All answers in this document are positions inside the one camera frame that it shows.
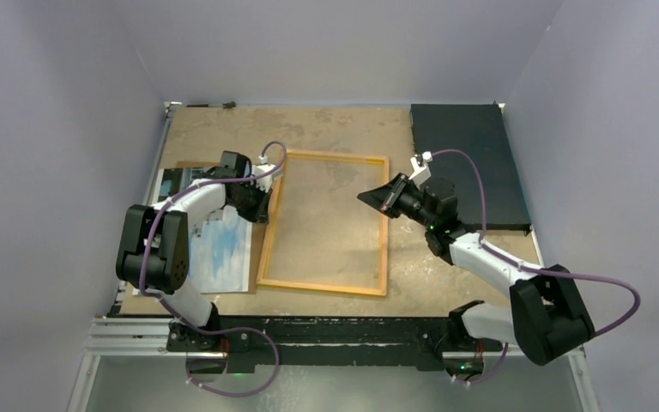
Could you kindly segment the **yellow picture frame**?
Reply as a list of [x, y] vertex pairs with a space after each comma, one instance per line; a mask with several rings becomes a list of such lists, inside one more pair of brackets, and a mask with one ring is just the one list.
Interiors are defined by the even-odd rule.
[[[383, 183], [390, 179], [390, 158], [387, 156], [333, 153], [289, 149], [283, 162], [282, 170], [288, 171], [291, 160], [328, 161], [339, 163], [359, 163], [380, 167], [379, 180]], [[261, 257], [259, 259], [256, 284], [263, 287], [306, 290], [312, 292], [348, 294], [355, 296], [385, 297], [389, 283], [389, 218], [379, 217], [378, 232], [378, 286], [376, 288], [360, 288], [354, 286], [325, 285], [309, 282], [290, 282], [269, 278], [269, 266], [278, 228], [279, 207], [282, 200], [283, 183], [287, 180], [282, 176], [275, 181], [274, 193], [269, 202], [269, 223], [263, 236]]]

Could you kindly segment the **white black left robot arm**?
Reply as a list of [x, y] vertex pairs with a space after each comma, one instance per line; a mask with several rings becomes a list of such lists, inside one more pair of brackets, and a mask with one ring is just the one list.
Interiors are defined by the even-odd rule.
[[190, 238], [196, 227], [233, 211], [241, 221], [265, 224], [269, 201], [283, 164], [260, 154], [253, 163], [225, 151], [219, 163], [184, 189], [150, 205], [135, 204], [125, 214], [116, 274], [141, 294], [157, 299], [188, 330], [199, 350], [221, 342], [220, 315], [189, 278]]

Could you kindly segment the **clear frame glass pane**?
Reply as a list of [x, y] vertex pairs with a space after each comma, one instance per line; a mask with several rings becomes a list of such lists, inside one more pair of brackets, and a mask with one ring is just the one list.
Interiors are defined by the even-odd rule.
[[291, 160], [282, 176], [269, 278], [376, 288], [381, 214], [357, 195], [387, 182], [380, 167]]

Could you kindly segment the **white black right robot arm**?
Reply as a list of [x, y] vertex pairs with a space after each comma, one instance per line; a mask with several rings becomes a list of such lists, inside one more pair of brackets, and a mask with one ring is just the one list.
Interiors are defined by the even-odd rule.
[[596, 337], [569, 271], [532, 264], [488, 242], [459, 217], [454, 190], [435, 193], [399, 173], [357, 198], [391, 219], [406, 216], [423, 226], [433, 256], [479, 277], [508, 299], [506, 308], [474, 300], [451, 311], [447, 336], [454, 347], [467, 349], [481, 339], [509, 343], [544, 366]]

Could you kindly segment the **building and sky photo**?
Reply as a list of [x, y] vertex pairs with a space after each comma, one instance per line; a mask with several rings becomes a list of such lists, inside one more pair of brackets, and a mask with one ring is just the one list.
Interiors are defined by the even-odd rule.
[[[160, 169], [151, 202], [164, 201], [207, 172], [213, 162], [185, 163]], [[189, 229], [188, 277], [203, 294], [248, 293], [251, 271], [252, 224], [234, 207], [226, 206]]]

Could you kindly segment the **brown frame backing board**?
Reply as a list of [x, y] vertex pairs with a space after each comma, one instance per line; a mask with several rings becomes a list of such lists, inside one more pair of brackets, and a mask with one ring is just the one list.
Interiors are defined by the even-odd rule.
[[265, 226], [249, 223], [232, 207], [189, 230], [189, 278], [203, 294], [249, 294], [256, 286]]

